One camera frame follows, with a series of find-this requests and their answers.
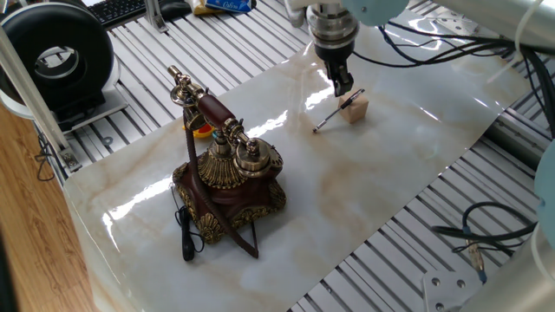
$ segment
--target marble surface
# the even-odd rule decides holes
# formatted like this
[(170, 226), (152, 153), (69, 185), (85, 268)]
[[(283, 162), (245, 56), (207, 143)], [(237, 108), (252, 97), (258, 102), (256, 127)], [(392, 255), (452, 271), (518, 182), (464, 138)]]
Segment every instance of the marble surface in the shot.
[[(404, 12), (398, 23), (437, 30)], [(394, 40), (424, 42), (388, 28)], [(417, 58), (444, 43), (411, 49)], [(362, 27), (356, 50), (402, 63), (377, 29)], [(222, 95), (248, 135), (284, 158), (283, 212), (257, 221), (260, 258), (229, 238), (191, 263), (181, 257), (171, 174), (187, 161), (181, 120), (87, 166), (64, 186), (95, 302), (103, 311), (285, 311), (459, 158), (528, 88), (496, 58), (465, 57), (414, 69), (349, 59), (365, 120), (335, 116), (333, 87), (313, 47)], [(199, 153), (208, 141), (198, 140)], [(251, 239), (249, 229), (241, 233)]]

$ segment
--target metal slat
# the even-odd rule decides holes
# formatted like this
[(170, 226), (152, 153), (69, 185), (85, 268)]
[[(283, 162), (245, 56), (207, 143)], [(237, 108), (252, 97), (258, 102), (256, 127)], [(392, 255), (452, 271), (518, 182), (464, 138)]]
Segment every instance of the metal slat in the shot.
[(486, 184), (483, 180), (480, 180), (478, 178), (480, 175), (476, 177), (475, 175), (472, 175), (470, 172), (468, 172), (466, 168), (461, 167), (458, 164), (453, 164), (451, 166), (451, 169), (453, 170), (449, 172), (444, 172), (444, 174), (442, 174), (441, 176), (446, 179), (445, 181), (460, 181), (459, 184), (455, 183), (457, 185), (457, 188), (460, 189), (472, 200), (476, 202), (497, 201), (501, 204), (516, 207), (527, 217), (533, 218), (533, 213), (529, 210), (529, 208), (519, 202), (513, 201), (510, 198), (505, 198), (500, 195), (500, 193), (502, 192), (499, 189), (495, 188), (494, 185)]
[(88, 139), (90, 140), (90, 142), (92, 143), (92, 148), (90, 148), (91, 146), (88, 146), (91, 150), (93, 148), (96, 149), (96, 151), (98, 151), (98, 153), (101, 155), (101, 157), (97, 158), (96, 160), (100, 160), (104, 157), (107, 157), (110, 152), (108, 151), (108, 149), (102, 144), (101, 140), (98, 138), (98, 136), (96, 135), (96, 133), (93, 131), (93, 129), (91, 128), (91, 126), (85, 126), (82, 128), (83, 132), (85, 133), (85, 135), (87, 135)]
[(403, 230), (396, 219), (389, 220), (380, 230), (387, 233), (409, 254), (411, 250), (413, 250), (414, 253), (425, 259), (427, 263), (430, 263), (434, 270), (451, 269), (450, 266), (444, 265), (441, 257), (437, 253), (431, 250), (427, 245), (422, 244), (422, 241), (418, 240), (418, 237), (413, 237), (412, 232), (409, 233)]
[(249, 29), (253, 35), (255, 35), (258, 39), (266, 42), (270, 47), (273, 47), (275, 51), (282, 55), (284, 58), (290, 58), (295, 53), (297, 53), (297, 49), (294, 49), (285, 44), (272, 32), (268, 31), (266, 28), (260, 27), (252, 18), (246, 15), (221, 15), (218, 16), (218, 18), (226, 21), (227, 23), (230, 23), (231, 20), (233, 20), (234, 22), (242, 24), (245, 28)]
[(537, 115), (532, 117), (532, 121), (537, 123), (543, 129), (549, 130), (549, 122), (547, 122), (547, 118), (545, 117), (544, 111), (542, 109), (538, 111)]
[[(434, 225), (454, 226), (454, 224), (446, 222), (446, 219), (441, 218), (444, 216), (435, 214), (418, 199), (413, 199), (410, 203), (407, 204), (407, 207), (405, 209), (407, 209), (410, 215), (418, 220), (418, 222), (424, 224), (429, 231), (430, 228)], [(438, 238), (443, 241), (443, 243), (450, 250), (465, 243), (464, 240), (453, 237), (439, 236)], [(468, 255), (466, 253), (458, 253), (455, 255), (459, 257), (462, 261), (466, 262), (469, 269), (472, 269), (472, 267), (470, 266), (470, 259), (468, 258)], [(499, 268), (498, 264), (493, 262), (492, 259), (490, 259), (489, 257), (483, 258), (484, 264), (486, 266), (486, 273), (490, 276), (493, 275)]]
[(416, 8), (423, 5), (427, 1), (428, 0), (409, 0), (407, 5), (407, 10), (412, 10), (413, 12), (415, 12)]
[(153, 97), (153, 94), (148, 92), (147, 87), (145, 87), (144, 84), (139, 83), (127, 68), (121, 68), (120, 81), (121, 88), (125, 88), (125, 90), (128, 91), (128, 93), (126, 93), (129, 96), (133, 96), (133, 99), (136, 100), (130, 101), (129, 105), (134, 106), (136, 103), (139, 106), (135, 109), (137, 114), (141, 111), (145, 112), (144, 115), (146, 116), (142, 116), (145, 123), (149, 124), (149, 120), (155, 122), (155, 125), (151, 124), (150, 127), (154, 127), (155, 129), (172, 121), (172, 118), (170, 118), (170, 116), (162, 109), (160, 104)]
[(122, 67), (127, 69), (129, 73), (133, 73), (133, 76), (140, 77), (141, 86), (152, 95), (151, 101), (158, 104), (161, 110), (164, 111), (171, 120), (180, 116), (181, 111), (170, 101), (169, 92), (171, 88), (168, 87), (169, 85), (162, 83), (158, 78), (156, 78), (153, 72), (149, 70), (148, 67), (144, 65), (131, 52), (131, 50), (129, 50), (128, 47), (124, 46), (120, 39), (115, 38), (111, 33), (108, 33), (108, 35), (110, 36), (110, 39), (112, 39), (114, 51), (121, 61), (123, 65)]
[(223, 94), (236, 86), (220, 75), (210, 62), (202, 61), (196, 50), (186, 44), (178, 45), (177, 42), (182, 41), (175, 38), (176, 33), (171, 29), (167, 33), (161, 34), (158, 30), (149, 27), (146, 20), (140, 19), (138, 22), (138, 25), (128, 25), (127, 27), (140, 38), (151, 36), (154, 39), (149, 48), (159, 57), (165, 68), (171, 65), (179, 66), (203, 88), (210, 86), (216, 95)]
[(523, 202), (520, 198), (517, 198), (513, 194), (506, 192), (506, 190), (498, 187), (498, 185), (492, 179), (484, 176), (484, 174), (481, 172), (477, 172), (472, 167), (466, 166), (466, 164), (460, 166), (459, 163), (455, 163), (452, 165), (452, 168), (457, 170), (460, 176), (464, 177), (467, 181), (475, 184), (489, 197), (492, 197), (493, 201), (499, 201), (500, 203), (516, 207), (527, 217), (531, 219), (535, 218), (535, 210), (533, 207), (535, 207), (537, 204), (529, 205)]
[[(73, 150), (73, 153), (75, 154), (75, 157), (79, 160), (79, 163), (83, 167), (91, 165), (93, 163), (93, 160), (87, 155), (87, 152), (85, 152), (85, 150), (81, 146), (80, 141), (75, 137), (75, 134), (72, 133), (72, 135), (67, 135), (66, 138), (68, 139), (69, 147), (71, 147), (71, 149)], [(71, 172), (69, 172), (68, 168), (66, 167), (60, 169), (65, 170), (68, 176), (71, 174)]]
[(246, 24), (247, 27), (255, 29), (258, 34), (260, 34), (261, 30), (263, 30), (265, 33), (276, 38), (278, 42), (282, 43), (282, 45), (294, 52), (297, 52), (300, 49), (300, 43), (297, 40), (292, 41), (287, 35), (279, 32), (277, 27), (272, 27), (264, 18), (261, 18), (260, 15), (255, 14), (254, 12), (243, 15), (234, 14), (233, 17)]
[(411, 259), (405, 257), (393, 244), (385, 238), (381, 232), (377, 232), (372, 235), (367, 241), (366, 245), (373, 249), (374, 253), (379, 257), (385, 257), (387, 259), (383, 261), (389, 262), (389, 266), (393, 270), (396, 270), (397, 275), (404, 280), (405, 283), (411, 283), (411, 288), (413, 290), (417, 289), (416, 293), (422, 297), (422, 283), (421, 279), (426, 273), (424, 268), (419, 268), (418, 263), (415, 264)]
[(309, 291), (309, 296), (323, 312), (345, 311), (345, 309), (321, 283), (318, 283), (311, 291)]
[(521, 173), (514, 167), (513, 170), (510, 170), (506, 166), (501, 170), (497, 164), (485, 159), (476, 153), (474, 149), (475, 147), (472, 147), (468, 152), (462, 155), (462, 158), (476, 169), (487, 172), (488, 177), (496, 179), (497, 182), (503, 185), (509, 192), (522, 192), (522, 190), (524, 190), (524, 193), (527, 193), (527, 197), (522, 198), (525, 202), (532, 203), (535, 201), (535, 196), (533, 194), (534, 180), (530, 176)]
[(388, 289), (391, 289), (395, 293), (395, 299), (398, 300), (404, 308), (413, 307), (422, 302), (422, 297), (405, 283), (405, 281), (396, 274), (393, 267), (389, 263), (386, 263), (382, 257), (379, 257), (370, 246), (363, 244), (353, 251), (353, 253), (366, 265), (368, 270), (371, 270), (375, 274), (376, 278), (380, 279)]
[(289, 17), (287, 16), (287, 9), (285, 8), (285, 5), (283, 3), (280, 3), (279, 1), (276, 1), (276, 0), (267, 0), (267, 1), (264, 1), (264, 4), (270, 7), (272, 10), (274, 10), (276, 13), (278, 13), (285, 20), (289, 21)]
[[(422, 196), (425, 200), (429, 198), (429, 203), (435, 207), (437, 211), (441, 211), (442, 209), (446, 213), (453, 214), (454, 221), (457, 226), (461, 227), (462, 223), (462, 213), (470, 206), (467, 201), (457, 194), (456, 191), (452, 190), (444, 183), (438, 183), (439, 189), (432, 189), (428, 188), (424, 191)], [(451, 195), (452, 197), (447, 197), (441, 194), (441, 191), (446, 192), (447, 194)], [(516, 222), (516, 220), (512, 220), (512, 226), (506, 226), (499, 221), (499, 217), (501, 219), (504, 218), (511, 218), (510, 215), (504, 214), (501, 210), (494, 210), (494, 209), (477, 209), (473, 212), (471, 217), (468, 218), (468, 224), (471, 226), (474, 232), (482, 235), (497, 235), (497, 234), (504, 234), (508, 231), (516, 231), (522, 228), (522, 224)], [(501, 262), (504, 262), (506, 259), (501, 257), (499, 259)]]
[(281, 41), (285, 42), (288, 46), (294, 49), (296, 52), (300, 50), (304, 45), (303, 43), (298, 40), (294, 35), (290, 34), (286, 30), (284, 30), (279, 25), (275, 24), (270, 18), (263, 15), (261, 12), (252, 11), (247, 14), (247, 17), (255, 21), (258, 24), (258, 27), (263, 27), (268, 29), (271, 33), (275, 34), (277, 37), (280, 38)]
[(298, 303), (296, 303), (294, 306), (292, 306), (290, 311), (291, 312), (304, 312), (303, 308), (301, 308), (301, 306), (298, 305)]
[[(450, 205), (441, 205), (433, 198), (428, 196), (426, 193), (419, 194), (417, 198), (421, 204), (425, 205), (430, 211), (435, 213), (448, 226), (451, 226), (457, 229), (462, 228), (461, 220), (462, 220), (462, 212), (464, 211), (457, 211), (453, 209), (453, 207)], [(470, 220), (470, 226), (472, 226), (473, 232), (475, 232), (476, 234), (481, 234), (481, 235), (491, 234), (486, 230), (485, 226), (481, 226), (477, 222), (475, 222), (475, 218), (472, 218), (472, 220)], [(455, 241), (455, 244), (465, 243), (463, 240), (454, 240), (454, 241)], [(488, 251), (482, 252), (482, 255), (487, 257), (497, 266), (500, 266), (502, 263), (506, 261), (506, 256), (499, 252), (490, 252), (488, 250)]]
[(225, 84), (225, 88), (227, 90), (235, 88), (239, 85), (235, 77), (231, 76), (229, 72), (221, 68), (219, 64), (213, 62), (205, 52), (199, 49), (198, 46), (194, 45), (191, 38), (187, 37), (180, 27), (173, 23), (168, 23), (166, 26), (168, 28), (167, 34), (169, 34), (173, 41), (179, 45), (176, 50), (170, 49), (172, 54), (176, 56), (190, 55), (190, 57), (196, 61), (196, 64), (205, 68), (206, 72), (209, 73), (214, 80), (221, 81), (222, 85)]
[(451, 247), (440, 240), (429, 228), (407, 211), (401, 210), (394, 216), (396, 225), (411, 236), (421, 247), (428, 248), (428, 252), (435, 254), (437, 260), (450, 271), (466, 272), (473, 274), (473, 269), (460, 256), (451, 252)]
[(152, 120), (152, 116), (145, 113), (144, 109), (135, 101), (135, 98), (121, 85), (121, 83), (118, 83), (115, 88), (120, 92), (125, 101), (129, 103), (129, 106), (125, 108), (124, 111), (126, 114), (129, 114), (134, 124), (136, 124), (144, 134), (151, 133), (153, 130), (158, 129)]
[(150, 72), (158, 78), (161, 84), (163, 84), (166, 88), (171, 89), (173, 86), (172, 77), (167, 74), (164, 64), (158, 59), (157, 55), (152, 53), (147, 48), (155, 45), (154, 40), (146, 36), (139, 38), (133, 31), (131, 31), (133, 28), (137, 29), (136, 22), (131, 22), (125, 26), (112, 29), (112, 32), (135, 56), (137, 56), (141, 63), (147, 66)]
[[(152, 52), (146, 49), (144, 42), (138, 41), (136, 37), (133, 36), (133, 34), (129, 31), (129, 29), (119, 27), (117, 29), (112, 29), (112, 31), (118, 36), (118, 39), (121, 40), (126, 48), (134, 56), (136, 56), (138, 60), (140, 60), (140, 63), (145, 65), (145, 68), (147, 68), (148, 72), (152, 74), (153, 79), (151, 79), (150, 82), (156, 80), (158, 81), (157, 84), (153, 84), (152, 86), (148, 84), (148, 86), (151, 88), (153, 94), (156, 94), (158, 96), (157, 100), (159, 100), (162, 108), (166, 112), (168, 112), (170, 116), (173, 117), (173, 119), (181, 116), (181, 109), (169, 100), (168, 94), (170, 90), (172, 90), (175, 83), (172, 81), (172, 78), (167, 73), (164, 64), (162, 64)], [(116, 54), (118, 53), (125, 54), (125, 50), (119, 49), (116, 51)], [(129, 67), (128, 64), (127, 67), (130, 68), (132, 71), (138, 69), (137, 66)]]
[(264, 41), (257, 34), (253, 33), (250, 29), (245, 27), (242, 23), (238, 22), (233, 16), (221, 15), (210, 16), (210, 19), (217, 25), (225, 26), (228, 29), (228, 34), (233, 33), (233, 36), (238, 36), (248, 42), (255, 50), (269, 60), (272, 64), (278, 64), (285, 61), (286, 57), (279, 50), (271, 46), (268, 42)]
[(123, 112), (118, 112), (111, 114), (107, 117), (108, 122), (112, 125), (114, 130), (118, 132), (120, 136), (125, 140), (126, 144), (131, 144), (136, 140), (142, 138), (139, 130), (135, 125), (127, 118)]
[(142, 118), (139, 117), (139, 115), (133, 110), (132, 107), (127, 107), (122, 112), (127, 116), (129, 122), (131, 122), (135, 126), (141, 136), (147, 135), (152, 132), (152, 130), (150, 130), (147, 124), (145, 124)]
[(173, 22), (179, 28), (181, 34), (188, 37), (191, 44), (201, 51), (210, 62), (220, 66), (227, 74), (229, 74), (237, 84), (248, 81), (252, 78), (246, 70), (241, 68), (229, 55), (219, 49), (212, 41), (208, 40), (198, 29), (193, 27), (187, 19), (180, 19)]
[(118, 151), (123, 147), (127, 146), (126, 141), (117, 133), (117, 131), (115, 131), (115, 129), (108, 122), (108, 120), (101, 119), (101, 120), (95, 121), (91, 127), (93, 128), (96, 135), (101, 141), (103, 141), (106, 138), (112, 139), (112, 143), (109, 145), (106, 145), (106, 149), (110, 153)]
[(311, 38), (310, 38), (309, 34), (306, 31), (304, 31), (303, 29), (300, 29), (300, 28), (294, 28), (291, 25), (291, 22), (289, 22), (288, 18), (278, 14), (275, 10), (272, 9), (272, 7), (269, 5), (270, 2), (273, 3), (272, 0), (270, 0), (269, 2), (260, 1), (260, 3), (258, 3), (258, 5), (257, 5), (257, 9), (255, 11), (264, 15), (268, 20), (272, 21), (280, 29), (282, 29), (287, 34), (289, 34), (292, 37), (294, 37), (295, 39), (297, 39), (298, 42), (301, 43), (301, 47), (306, 45), (308, 42), (311, 41)]
[(354, 271), (356, 274), (366, 283), (368, 286), (374, 290), (374, 292), (388, 305), (388, 307), (395, 311), (401, 312), (406, 309), (403, 308), (400, 299), (396, 297), (395, 291), (389, 289), (385, 283), (377, 278), (373, 270), (370, 270), (366, 264), (360, 261), (355, 254), (345, 258), (344, 262)]
[(301, 300), (298, 301), (298, 305), (303, 308), (304, 312), (321, 312), (322, 310), (314, 309), (308, 299), (306, 299), (308, 295), (305, 295)]
[(429, 255), (426, 250), (418, 249), (416, 242), (409, 244), (399, 234), (391, 228), (393, 222), (387, 222), (378, 232), (385, 237), (391, 246), (401, 252), (410, 262), (414, 263), (420, 268), (421, 272), (428, 272), (430, 270), (444, 269), (441, 263), (437, 263), (434, 257)]
[[(438, 202), (445, 203), (446, 206), (452, 206), (456, 209), (458, 217), (470, 205), (480, 201), (491, 200), (483, 192), (458, 176), (456, 172), (451, 171), (444, 172), (442, 179), (432, 182), (425, 193), (437, 198)], [(483, 224), (483, 227), (492, 234), (516, 231), (523, 225), (520, 221), (497, 209), (485, 210), (480, 208), (473, 212), (473, 217), (469, 221), (473, 224)]]
[(96, 149), (96, 146), (82, 129), (75, 130), (72, 134), (77, 142), (79, 142), (79, 146), (93, 163), (103, 158), (100, 152)]
[(218, 32), (212, 29), (208, 23), (196, 16), (188, 16), (186, 19), (206, 40), (210, 41), (214, 46), (227, 55), (233, 62), (236, 62), (250, 77), (254, 77), (264, 71), (252, 59), (247, 57), (246, 51), (238, 50), (232, 42), (225, 39)]
[(358, 295), (376, 311), (393, 311), (387, 303), (364, 281), (356, 272), (343, 261), (337, 266), (337, 271), (349, 281), (349, 284), (356, 289)]
[(534, 179), (536, 176), (536, 172), (534, 170), (530, 169), (501, 147), (495, 145), (486, 137), (480, 138), (473, 145), (473, 150), (486, 159), (496, 159), (496, 166), (500, 166), (504, 171), (511, 172), (511, 174), (515, 177), (518, 177), (519, 175), (517, 172), (513, 173), (513, 170), (522, 172), (527, 177), (530, 177), (530, 179)]
[(239, 36), (238, 29), (229, 29), (227, 25), (213, 16), (203, 16), (202, 21), (236, 47), (237, 50), (245, 53), (245, 57), (255, 62), (262, 70), (271, 68), (276, 64), (267, 58), (266, 55), (262, 54), (259, 49), (256, 49), (256, 47), (250, 45), (243, 37)]
[(330, 288), (341, 298), (341, 300), (353, 312), (366, 312), (375, 311), (362, 296), (360, 296), (356, 289), (354, 289), (346, 279), (343, 278), (339, 270), (332, 270), (323, 279)]

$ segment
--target robotic arm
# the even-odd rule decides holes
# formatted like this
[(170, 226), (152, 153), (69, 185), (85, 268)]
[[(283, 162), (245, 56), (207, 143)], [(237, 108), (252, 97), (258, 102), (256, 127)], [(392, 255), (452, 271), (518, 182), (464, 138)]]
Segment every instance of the robotic arm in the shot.
[(368, 26), (382, 25), (399, 15), (408, 0), (286, 0), (291, 23), (304, 23), (304, 7), (315, 50), (333, 81), (336, 96), (353, 87), (353, 76), (347, 69), (347, 58), (355, 49), (359, 21)]
[[(520, 19), (535, 0), (434, 0), (503, 36), (514, 39)], [(355, 48), (359, 22), (367, 26), (383, 25), (399, 15), (408, 0), (285, 0), (294, 27), (306, 19), (315, 50), (333, 81), (335, 95), (349, 92), (353, 77), (347, 58)], [(544, 0), (524, 28), (521, 42), (542, 48), (555, 48), (555, 0)]]

